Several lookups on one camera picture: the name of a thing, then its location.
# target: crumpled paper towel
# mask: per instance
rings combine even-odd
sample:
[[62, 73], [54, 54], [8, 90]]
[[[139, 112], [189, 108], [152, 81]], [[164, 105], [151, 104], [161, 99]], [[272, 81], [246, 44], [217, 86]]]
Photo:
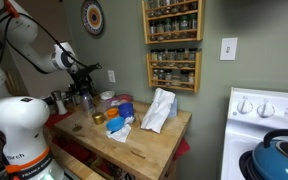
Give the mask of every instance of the crumpled paper towel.
[[155, 90], [153, 103], [143, 118], [141, 128], [152, 129], [153, 131], [160, 133], [161, 128], [170, 113], [174, 99], [174, 93], [157, 88]]
[[128, 136], [128, 134], [131, 132], [131, 126], [128, 124], [125, 124], [122, 129], [113, 132], [112, 131], [106, 131], [106, 135], [109, 138], [115, 139], [116, 141], [119, 142], [126, 142], [126, 138]]

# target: spice rack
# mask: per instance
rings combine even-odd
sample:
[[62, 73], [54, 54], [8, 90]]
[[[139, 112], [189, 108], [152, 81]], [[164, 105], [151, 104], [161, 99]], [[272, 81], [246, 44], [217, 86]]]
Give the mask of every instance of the spice rack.
[[[147, 74], [148, 74], [148, 84], [149, 87], [160, 87], [160, 88], [169, 88], [169, 89], [178, 89], [178, 90], [186, 90], [186, 91], [193, 91], [194, 93], [197, 93], [200, 88], [200, 79], [201, 79], [201, 59], [202, 59], [202, 52], [199, 51], [195, 55], [195, 61], [191, 60], [162, 60], [162, 61], [153, 61], [151, 58], [151, 54], [146, 54], [146, 64], [147, 64]], [[191, 64], [195, 63], [194, 67], [182, 67], [178, 68], [177, 66], [153, 66], [152, 64], [155, 63], [182, 63], [182, 64]], [[188, 71], [194, 71], [194, 83], [188, 83], [188, 82], [175, 82], [175, 81], [169, 81], [169, 80], [155, 80], [153, 79], [153, 70], [154, 69], [171, 69], [171, 70], [188, 70]], [[158, 82], [162, 83], [170, 83], [170, 86], [161, 85], [161, 84], [155, 84]], [[180, 84], [180, 86], [174, 86], [173, 84], [177, 83]]]
[[[156, 44], [156, 43], [169, 43], [169, 42], [185, 42], [185, 41], [200, 41], [203, 39], [204, 33], [204, 9], [205, 9], [205, 0], [184, 0], [183, 2], [171, 4], [168, 6], [161, 6], [159, 8], [149, 8], [149, 4], [147, 1], [142, 1], [142, 13], [143, 13], [143, 25], [144, 25], [144, 37], [145, 37], [145, 44]], [[162, 10], [165, 8], [172, 8], [174, 6], [181, 6], [181, 5], [188, 5], [190, 3], [197, 3], [197, 9], [195, 10], [188, 10], [186, 12], [177, 12], [177, 13], [170, 13], [167, 15], [161, 15], [157, 17], [149, 17], [148, 13], [150, 11]], [[163, 33], [150, 33], [150, 22], [155, 22], [158, 20], [166, 19], [166, 18], [173, 18], [173, 17], [180, 17], [182, 15], [190, 15], [196, 14], [197, 17], [197, 28], [196, 29], [189, 29], [189, 30], [179, 30], [179, 31], [171, 31], [171, 32], [163, 32]], [[169, 33], [189, 33], [193, 35], [193, 37], [186, 37], [186, 38], [176, 38], [176, 39], [164, 39], [164, 40], [151, 40], [152, 36], [164, 36]]]

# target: jar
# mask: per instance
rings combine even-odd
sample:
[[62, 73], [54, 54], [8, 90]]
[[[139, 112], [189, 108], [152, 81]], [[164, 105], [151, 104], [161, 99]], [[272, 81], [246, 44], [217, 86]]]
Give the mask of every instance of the jar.
[[194, 74], [194, 71], [190, 71], [190, 72], [188, 73], [188, 82], [189, 82], [189, 83], [192, 83], [192, 84], [189, 84], [188, 87], [193, 88], [193, 87], [194, 87], [194, 82], [195, 82], [195, 74]]
[[192, 2], [188, 5], [189, 10], [196, 10], [197, 9], [197, 2]]
[[[156, 33], [156, 26], [155, 22], [150, 22], [150, 34], [155, 34]], [[157, 37], [156, 36], [150, 36], [151, 41], [156, 41]]]
[[158, 80], [158, 70], [154, 69], [153, 70], [153, 76], [152, 76], [152, 80]]
[[[175, 51], [175, 49], [168, 49], [167, 51], [168, 51], [168, 59], [169, 59], [170, 61], [174, 61], [175, 58], [176, 58], [176, 57], [175, 57], [175, 56], [176, 56], [176, 51]], [[169, 62], [168, 65], [169, 65], [169, 66], [175, 66], [176, 63], [175, 63], [175, 62]]]
[[[184, 60], [184, 52], [185, 52], [184, 48], [176, 49], [176, 60], [183, 61]], [[182, 68], [183, 67], [183, 63], [177, 63], [177, 67], [178, 68]]]
[[[181, 82], [188, 82], [188, 71], [181, 70]], [[181, 87], [188, 87], [187, 84], [181, 84]]]
[[[164, 33], [164, 22], [163, 21], [159, 21], [158, 24], [157, 24], [157, 33]], [[161, 35], [158, 35], [157, 39], [159, 41], [163, 41], [164, 40], [164, 36], [161, 34]]]
[[172, 86], [181, 86], [181, 76], [172, 76]]
[[170, 82], [165, 82], [165, 86], [171, 86], [172, 70], [166, 69], [164, 72], [165, 72], [165, 80], [170, 81]]
[[[186, 15], [180, 16], [180, 30], [188, 30], [188, 20]], [[181, 32], [179, 38], [187, 38], [187, 32]]]
[[[154, 0], [154, 8], [160, 8], [162, 4], [162, 0]], [[154, 11], [155, 16], [161, 16], [162, 12], [161, 9], [157, 9]]]
[[[161, 69], [158, 73], [158, 80], [165, 80], [164, 70]], [[164, 85], [164, 82], [158, 82], [159, 85]]]
[[[169, 6], [171, 5], [171, 0], [162, 0], [162, 6]], [[171, 7], [165, 7], [162, 9], [162, 14], [170, 14], [171, 13]]]
[[[157, 61], [157, 49], [152, 49], [151, 50], [151, 60], [152, 61]], [[157, 66], [157, 62], [152, 62], [151, 63], [152, 64], [152, 66]]]
[[157, 63], [158, 66], [163, 67], [164, 66], [164, 62], [162, 62], [163, 60], [166, 59], [165, 57], [165, 49], [159, 49], [157, 50], [157, 60], [159, 61]]
[[181, 12], [186, 12], [186, 11], [188, 11], [188, 10], [189, 10], [189, 8], [188, 8], [188, 3], [181, 5], [181, 8], [180, 8], [180, 11], [181, 11]]
[[148, 0], [148, 7], [150, 11], [147, 11], [148, 17], [154, 17], [154, 10], [151, 10], [154, 8], [154, 0]]
[[[171, 19], [166, 18], [164, 22], [165, 22], [164, 32], [171, 32], [171, 30], [172, 30]], [[171, 39], [171, 33], [164, 34], [164, 39], [166, 39], [166, 40]]]
[[[196, 61], [196, 52], [197, 52], [197, 48], [188, 48], [188, 60], [189, 61]], [[190, 63], [189, 65], [190, 68], [194, 68], [195, 67], [195, 63]]]
[[[179, 3], [179, 0], [171, 0], [171, 4], [177, 4]], [[172, 6], [171, 7], [171, 13], [172, 14], [175, 14], [175, 13], [178, 13], [180, 10], [180, 6]]]
[[[180, 30], [180, 23], [179, 23], [177, 17], [172, 19], [171, 26], [172, 26], [172, 31], [179, 31]], [[172, 33], [171, 34], [172, 39], [178, 39], [178, 36], [179, 36], [179, 33]]]

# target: bottle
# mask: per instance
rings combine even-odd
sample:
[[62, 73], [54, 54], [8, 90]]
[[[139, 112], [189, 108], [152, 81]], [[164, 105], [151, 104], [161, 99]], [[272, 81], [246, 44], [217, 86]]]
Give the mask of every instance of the bottle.
[[93, 98], [88, 92], [87, 88], [82, 88], [80, 91], [81, 94], [81, 104], [86, 118], [92, 117], [92, 114], [95, 113], [95, 107], [93, 104]]
[[188, 82], [192, 83], [192, 84], [189, 84], [188, 87], [193, 88], [194, 87], [194, 81], [195, 81], [194, 71], [190, 71], [188, 73]]

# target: metal pot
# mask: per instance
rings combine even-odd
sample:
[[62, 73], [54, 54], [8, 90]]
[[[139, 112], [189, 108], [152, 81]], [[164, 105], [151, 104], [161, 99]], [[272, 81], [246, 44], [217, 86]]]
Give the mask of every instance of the metal pot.
[[267, 133], [252, 153], [254, 166], [266, 180], [288, 179], [288, 141], [273, 140], [288, 136], [288, 129]]

